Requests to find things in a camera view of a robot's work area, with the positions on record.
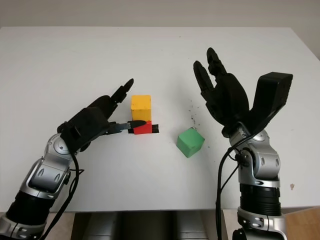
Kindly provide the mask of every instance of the black wire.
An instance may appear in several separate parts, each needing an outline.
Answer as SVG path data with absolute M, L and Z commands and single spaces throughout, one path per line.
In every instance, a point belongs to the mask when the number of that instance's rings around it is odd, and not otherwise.
M 224 163 L 225 163 L 227 157 L 229 156 L 229 154 L 233 150 L 237 150 L 239 152 L 237 147 L 239 147 L 245 141 L 253 138 L 255 135 L 256 135 L 256 133 L 251 134 L 251 135 L 243 138 L 242 140 L 238 141 L 233 146 L 229 147 L 220 161 L 219 169 L 218 169 L 218 184 L 217 184 L 217 188 L 216 188 L 216 202 L 215 202 L 215 224 L 216 224 L 216 233 L 217 233 L 218 240 L 222 240 L 222 234 L 221 234 L 221 192 L 222 192 L 221 177 L 222 177 L 222 168 L 223 168 Z
M 75 191 L 77 189 L 78 183 L 79 183 L 79 176 L 80 176 L 80 170 L 79 170 L 79 164 L 78 164 L 78 160 L 75 156 L 75 154 L 73 152 L 70 152 L 70 155 L 73 159 L 74 162 L 74 166 L 75 166 L 75 177 L 74 177 L 74 184 L 72 185 L 72 188 L 70 188 L 70 192 L 68 197 L 66 198 L 66 200 L 64 201 L 64 203 L 62 204 L 61 208 L 59 209 L 59 211 L 56 213 L 55 217 L 53 218 L 52 222 L 50 223 L 48 229 L 45 231 L 45 233 L 42 235 L 42 237 L 40 238 L 40 240 L 44 240 L 46 239 L 46 237 L 48 236 L 49 232 L 51 231 L 51 229 L 56 225 L 56 223 L 59 221 L 60 217 L 62 216 L 62 214 L 64 213 L 64 211 L 66 210 L 68 204 L 70 203 L 71 199 L 73 198 Z
M 232 173 L 230 174 L 230 176 L 225 180 L 224 184 L 221 187 L 221 192 L 224 189 L 225 185 L 229 182 L 229 180 L 232 178 L 232 176 L 235 174 L 235 172 L 238 170 L 239 168 L 239 163 L 236 165 L 236 167 L 234 168 L 234 170 L 232 171 Z
M 229 156 L 229 158 L 231 158 L 233 161 L 236 160 L 236 159 L 235 159 L 233 156 L 231 156 L 230 154 L 229 154 L 228 156 Z
M 84 172 L 85 170 L 84 169 L 79 169 L 79 176 Z M 70 184 L 70 187 L 69 187 L 69 194 L 71 193 L 71 189 L 73 187 L 73 185 L 75 184 L 75 181 L 76 181 L 76 178 L 74 177 L 71 184 Z

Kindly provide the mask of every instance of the green cube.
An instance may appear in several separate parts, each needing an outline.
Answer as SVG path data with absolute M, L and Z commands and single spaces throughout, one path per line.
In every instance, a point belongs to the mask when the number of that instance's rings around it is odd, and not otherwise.
M 176 146 L 187 158 L 190 158 L 201 149 L 204 141 L 205 139 L 191 127 L 178 136 Z

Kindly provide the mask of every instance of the wooden block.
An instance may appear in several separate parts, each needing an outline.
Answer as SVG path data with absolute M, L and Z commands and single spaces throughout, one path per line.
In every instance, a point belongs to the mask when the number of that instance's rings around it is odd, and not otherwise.
M 132 120 L 151 121 L 151 96 L 133 95 L 131 98 Z
M 134 134 L 152 134 L 152 123 L 147 121 L 145 125 L 133 129 Z
M 201 149 L 204 141 L 205 139 L 191 127 L 178 136 L 176 146 L 187 158 L 190 158 Z

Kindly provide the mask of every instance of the yellow block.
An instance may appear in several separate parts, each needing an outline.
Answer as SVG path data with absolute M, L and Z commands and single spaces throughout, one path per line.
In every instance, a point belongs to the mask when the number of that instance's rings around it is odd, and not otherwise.
M 132 120 L 151 121 L 151 96 L 133 95 L 131 98 Z

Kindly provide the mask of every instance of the table surface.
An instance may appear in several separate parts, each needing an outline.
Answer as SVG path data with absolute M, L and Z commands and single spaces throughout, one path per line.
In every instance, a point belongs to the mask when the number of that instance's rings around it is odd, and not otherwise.
M 131 119 L 131 95 L 151 95 L 152 123 L 160 133 L 95 140 L 78 156 L 85 172 L 67 211 L 214 209 L 219 161 L 229 141 L 207 111 L 193 73 L 195 60 L 206 64 L 208 47 L 237 76 L 251 106 L 261 75 L 294 75 L 287 105 L 266 130 L 281 160 L 282 206 L 320 205 L 320 62 L 290 28 L 3 27 L 0 212 L 57 126 L 130 78 L 135 83 L 110 120 Z M 185 158 L 175 143 L 190 127 L 205 142 Z M 223 179 L 234 167 L 227 161 Z M 222 207 L 236 208 L 239 197 L 235 176 Z

